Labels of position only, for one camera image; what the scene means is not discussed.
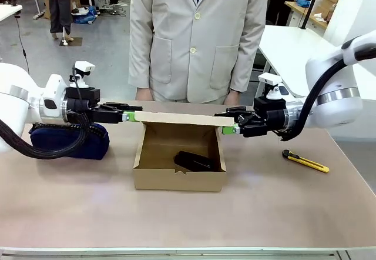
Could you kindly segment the person's left hand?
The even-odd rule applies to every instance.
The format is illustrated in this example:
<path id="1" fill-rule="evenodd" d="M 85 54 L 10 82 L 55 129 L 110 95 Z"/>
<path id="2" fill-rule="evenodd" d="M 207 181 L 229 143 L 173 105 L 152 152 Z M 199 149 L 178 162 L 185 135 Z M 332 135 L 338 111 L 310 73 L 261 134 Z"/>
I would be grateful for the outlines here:
<path id="1" fill-rule="evenodd" d="M 230 90 L 229 94 L 224 101 L 225 105 L 235 106 L 240 104 L 240 93 L 234 90 Z"/>

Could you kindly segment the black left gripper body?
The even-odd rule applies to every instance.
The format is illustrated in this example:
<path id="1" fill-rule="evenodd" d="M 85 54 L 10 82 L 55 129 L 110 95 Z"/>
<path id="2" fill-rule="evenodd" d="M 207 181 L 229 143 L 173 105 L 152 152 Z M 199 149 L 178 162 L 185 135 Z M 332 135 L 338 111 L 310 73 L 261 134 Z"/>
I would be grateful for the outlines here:
<path id="1" fill-rule="evenodd" d="M 90 123 L 98 123 L 93 111 L 99 105 L 100 98 L 66 98 L 66 122 L 70 124 L 79 123 L 79 115 L 85 115 Z"/>

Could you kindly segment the person's right hand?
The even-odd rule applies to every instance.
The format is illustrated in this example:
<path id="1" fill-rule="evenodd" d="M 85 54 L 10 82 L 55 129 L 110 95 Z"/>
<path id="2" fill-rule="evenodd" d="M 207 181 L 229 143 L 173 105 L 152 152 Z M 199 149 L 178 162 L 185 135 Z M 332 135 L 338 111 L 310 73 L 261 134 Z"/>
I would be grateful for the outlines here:
<path id="1" fill-rule="evenodd" d="M 137 101 L 154 101 L 153 95 L 149 88 L 137 88 L 135 100 Z"/>

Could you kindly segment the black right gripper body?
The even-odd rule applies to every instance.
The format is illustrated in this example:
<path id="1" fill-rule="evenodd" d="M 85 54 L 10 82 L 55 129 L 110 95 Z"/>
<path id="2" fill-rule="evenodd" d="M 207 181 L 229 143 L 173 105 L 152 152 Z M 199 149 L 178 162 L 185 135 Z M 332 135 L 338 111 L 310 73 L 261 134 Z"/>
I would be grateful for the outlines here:
<path id="1" fill-rule="evenodd" d="M 288 121 L 288 111 L 286 108 L 268 110 L 263 107 L 255 107 L 254 111 L 260 119 L 253 131 L 253 136 L 265 136 L 268 132 L 278 132 L 286 128 Z"/>

